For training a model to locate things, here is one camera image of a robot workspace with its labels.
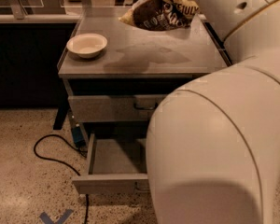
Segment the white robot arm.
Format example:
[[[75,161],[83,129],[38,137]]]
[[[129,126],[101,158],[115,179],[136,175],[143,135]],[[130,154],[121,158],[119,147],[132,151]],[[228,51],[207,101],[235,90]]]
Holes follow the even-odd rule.
[[[273,224],[280,0],[195,0],[232,65],[169,94],[147,131],[158,224]]]

